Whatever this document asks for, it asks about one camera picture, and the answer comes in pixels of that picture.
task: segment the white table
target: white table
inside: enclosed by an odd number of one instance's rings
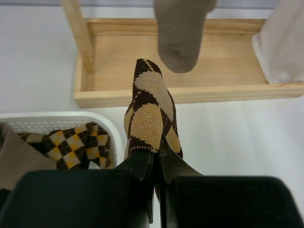
[[[153,17],[153,10],[85,8],[87,17]],[[269,10],[216,10],[214,18],[267,18]],[[78,110],[76,45],[60,7],[0,7],[0,113]],[[271,175],[290,188],[304,217],[304,97],[179,104],[184,159],[205,175]],[[126,107],[92,109],[124,144]],[[151,227],[160,227],[159,206]]]

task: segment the wooden post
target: wooden post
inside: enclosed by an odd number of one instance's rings
[[[72,29],[85,69],[88,74],[93,74],[95,73],[94,52],[79,2],[78,0],[61,0],[61,3]]]

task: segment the wooden edge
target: wooden edge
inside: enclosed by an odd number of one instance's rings
[[[207,19],[204,33],[210,35],[254,35],[265,19]],[[155,19],[86,19],[91,36],[156,36]]]
[[[77,61],[74,72],[74,92],[84,92],[87,90],[87,72],[84,68],[80,53],[77,55]]]
[[[168,89],[176,104],[215,101],[262,100],[291,98],[304,95],[304,83],[235,85]],[[74,93],[80,108],[128,106],[131,90]]]
[[[72,29],[79,52],[89,74],[94,70],[94,51],[86,21],[82,16],[78,0],[61,0],[62,8]]]

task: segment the gray fabric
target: gray fabric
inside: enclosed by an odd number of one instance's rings
[[[0,123],[0,189],[14,189],[29,171],[55,169],[54,160],[23,142],[6,123]]]
[[[191,71],[199,58],[206,15],[217,0],[154,0],[158,52],[175,73]]]

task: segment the wooden tray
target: wooden tray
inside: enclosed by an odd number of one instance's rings
[[[62,2],[79,48],[74,99],[80,108],[129,105],[139,58],[149,59],[160,67],[175,103],[304,94],[303,83],[266,82],[251,43],[252,36],[264,24],[263,19],[208,19],[197,65],[189,73],[175,74],[158,56],[154,19],[83,20],[76,1]]]

